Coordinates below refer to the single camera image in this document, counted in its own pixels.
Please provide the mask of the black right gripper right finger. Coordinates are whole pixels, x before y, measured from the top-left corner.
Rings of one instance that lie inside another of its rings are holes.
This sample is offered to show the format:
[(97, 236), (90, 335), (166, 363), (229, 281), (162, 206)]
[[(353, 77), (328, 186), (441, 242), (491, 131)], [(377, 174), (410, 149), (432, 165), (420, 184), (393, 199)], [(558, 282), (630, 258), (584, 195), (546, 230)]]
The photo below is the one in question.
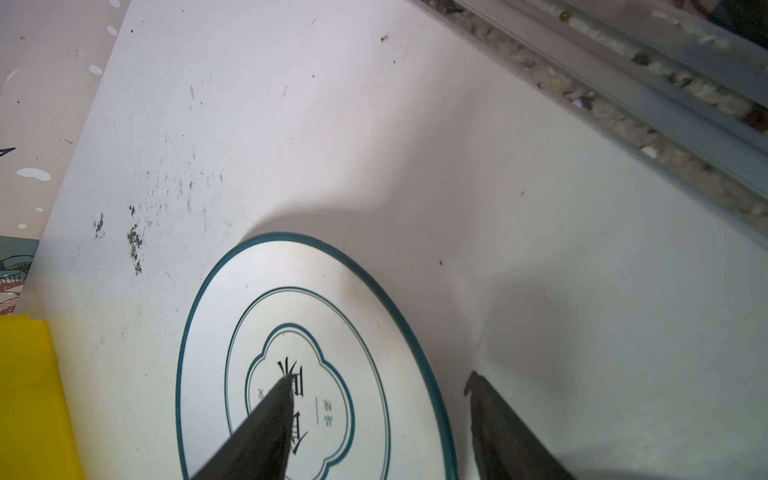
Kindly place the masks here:
[(573, 477), (485, 377), (472, 372), (464, 394), (470, 398), (472, 447), (480, 478)]

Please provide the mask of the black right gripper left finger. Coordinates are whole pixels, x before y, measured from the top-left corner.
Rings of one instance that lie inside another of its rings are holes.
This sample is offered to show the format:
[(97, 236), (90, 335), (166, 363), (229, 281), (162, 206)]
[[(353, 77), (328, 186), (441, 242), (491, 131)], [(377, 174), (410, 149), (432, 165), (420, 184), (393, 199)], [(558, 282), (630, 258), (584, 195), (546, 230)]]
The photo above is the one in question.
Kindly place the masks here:
[(293, 375), (279, 380), (193, 479), (284, 479), (291, 450)]

